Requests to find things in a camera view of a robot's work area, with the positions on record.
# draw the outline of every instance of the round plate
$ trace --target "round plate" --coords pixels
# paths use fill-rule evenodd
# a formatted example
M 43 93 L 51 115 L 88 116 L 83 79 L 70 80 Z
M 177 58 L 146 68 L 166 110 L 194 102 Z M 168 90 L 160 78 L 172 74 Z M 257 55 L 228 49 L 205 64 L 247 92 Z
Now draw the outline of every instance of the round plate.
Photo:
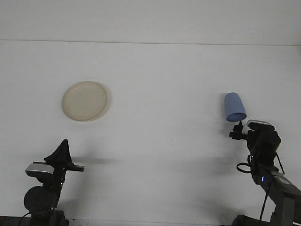
M 107 92 L 100 83 L 82 81 L 67 90 L 62 100 L 62 108 L 71 119 L 89 121 L 104 111 L 107 102 Z

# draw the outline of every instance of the beige plate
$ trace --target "beige plate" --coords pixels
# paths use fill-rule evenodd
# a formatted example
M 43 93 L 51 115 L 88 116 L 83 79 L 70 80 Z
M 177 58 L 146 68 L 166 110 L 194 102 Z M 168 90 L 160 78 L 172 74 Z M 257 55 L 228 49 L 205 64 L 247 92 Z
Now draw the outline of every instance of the beige plate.
M 71 86 L 62 100 L 65 114 L 77 121 L 97 118 L 105 109 L 108 95 L 98 82 L 83 81 Z

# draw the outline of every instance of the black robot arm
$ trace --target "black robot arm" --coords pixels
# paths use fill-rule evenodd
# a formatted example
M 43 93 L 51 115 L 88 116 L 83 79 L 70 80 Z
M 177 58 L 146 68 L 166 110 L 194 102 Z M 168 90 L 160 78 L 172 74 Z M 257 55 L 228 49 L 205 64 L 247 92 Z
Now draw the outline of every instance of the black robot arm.
M 236 125 L 230 137 L 244 139 L 250 151 L 248 163 L 254 182 L 260 185 L 275 203 L 276 208 L 270 222 L 262 222 L 262 226 L 291 226 L 301 224 L 301 191 L 293 185 L 274 165 L 276 150 L 281 143 L 275 128 L 267 122 L 250 120 L 251 129 L 243 134 L 243 125 Z M 233 226 L 258 226 L 259 220 L 239 215 Z
M 47 218 L 57 207 L 68 170 L 84 171 L 83 166 L 73 164 L 67 139 L 48 157 L 45 162 L 33 162 L 26 174 L 35 177 L 42 186 L 31 188 L 24 197 L 24 205 L 32 216 Z

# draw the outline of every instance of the paper plate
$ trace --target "paper plate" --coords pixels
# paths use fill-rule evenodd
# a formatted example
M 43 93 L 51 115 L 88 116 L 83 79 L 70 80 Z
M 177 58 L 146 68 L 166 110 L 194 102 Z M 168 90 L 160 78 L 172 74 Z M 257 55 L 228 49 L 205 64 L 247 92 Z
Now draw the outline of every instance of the paper plate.
M 107 92 L 100 83 L 83 81 L 67 90 L 62 100 L 62 108 L 71 119 L 90 121 L 101 115 L 107 102 Z

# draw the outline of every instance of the blue cup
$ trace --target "blue cup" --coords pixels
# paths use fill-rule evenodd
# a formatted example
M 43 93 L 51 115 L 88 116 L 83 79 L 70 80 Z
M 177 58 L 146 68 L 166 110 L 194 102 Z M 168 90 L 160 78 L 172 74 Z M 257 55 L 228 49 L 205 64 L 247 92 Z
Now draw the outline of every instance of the blue cup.
M 224 101 L 227 121 L 242 121 L 246 118 L 246 111 L 237 93 L 228 93 Z

